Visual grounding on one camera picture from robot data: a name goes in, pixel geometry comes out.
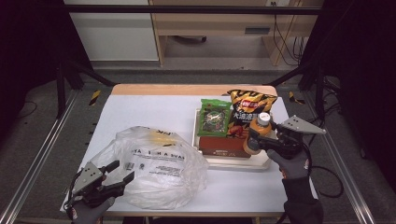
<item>gray floor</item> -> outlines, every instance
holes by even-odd
[[[235,83],[262,84],[286,74],[293,66],[270,64],[264,45],[259,37],[209,37],[205,43],[197,40],[171,38],[166,51],[165,64],[157,63],[102,63],[96,64],[97,71],[104,77],[122,83]],[[15,223],[65,223],[65,214],[60,207],[64,200],[63,191],[79,166],[88,143],[99,120],[101,110],[111,88],[83,76],[85,87],[77,93],[74,106],[62,130],[55,136],[53,146],[29,194],[22,198],[24,204]],[[297,115],[310,120],[315,117],[309,104],[300,105],[290,102],[292,91],[297,99],[310,102],[314,97],[311,91],[299,92],[296,83],[299,77],[288,80],[277,87],[279,96],[284,98],[289,115]],[[89,105],[94,91],[101,94],[95,105]],[[326,106],[336,103],[332,95],[326,98]],[[18,191],[25,174],[35,160],[37,152],[43,147],[48,133],[54,124],[57,113],[56,83],[30,91],[25,108],[17,119],[7,141],[1,143],[0,150],[0,208],[4,211]],[[324,210],[325,223],[396,223],[396,196],[387,185],[374,161],[363,160],[358,143],[355,141],[347,122],[337,111],[326,117],[328,134],[333,145],[317,136],[310,146],[314,165],[321,165],[337,172],[332,162],[331,152],[339,151],[353,183],[359,189],[369,213],[375,219],[359,220],[354,209],[354,195],[349,189],[339,198],[319,196]],[[340,186],[327,172],[315,169],[312,178],[316,189],[323,193],[335,194]],[[118,218],[106,218],[108,223]],[[273,219],[262,223],[275,223]]]

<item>table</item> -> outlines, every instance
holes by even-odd
[[[322,7],[323,0],[149,0],[152,6],[236,6],[236,7],[270,7],[277,2],[277,7]],[[309,37],[317,16],[310,15],[220,15],[220,14],[151,14],[154,35],[160,64],[165,60],[167,37],[182,36],[262,36],[262,41],[269,54],[272,65],[281,62],[287,53],[284,40],[289,37]]]
[[[192,142],[194,114],[200,99],[230,100],[228,90],[276,95],[273,87],[250,85],[120,84],[107,99],[81,167],[105,148],[117,132],[147,126],[178,133]],[[289,116],[282,98],[273,105],[275,122]],[[263,172],[208,171],[207,188],[175,210],[145,210],[117,198],[105,216],[115,217],[280,217],[287,200],[277,164]]]

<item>snack bag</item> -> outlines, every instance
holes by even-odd
[[[231,102],[202,99],[198,136],[226,136]]]
[[[228,124],[227,137],[248,137],[248,126],[261,112],[270,113],[277,96],[256,91],[231,90],[233,111]]]

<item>robotic arm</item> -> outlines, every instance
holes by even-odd
[[[70,219],[73,219],[73,207],[78,203],[95,208],[106,202],[110,198],[117,198],[123,195],[125,186],[134,180],[134,172],[125,176],[121,182],[108,186],[103,186],[106,179],[105,173],[112,172],[120,166],[120,161],[113,161],[108,166],[97,168],[92,162],[87,162],[73,178],[68,200],[64,204],[64,210]]]
[[[280,124],[271,122],[272,132],[265,136],[260,135],[253,129],[248,131],[247,153],[258,150],[273,149],[286,160],[293,159],[304,150],[303,136],[305,133],[325,134],[326,130],[293,116]]]

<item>wooden cabinet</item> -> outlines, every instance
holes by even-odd
[[[240,6],[265,7],[267,0],[149,0],[155,6]],[[320,7],[323,0],[289,0],[288,7]],[[261,35],[273,65],[285,49],[281,39],[309,36],[317,16],[234,15],[234,14],[152,14],[160,63],[163,64],[166,38],[169,35]]]

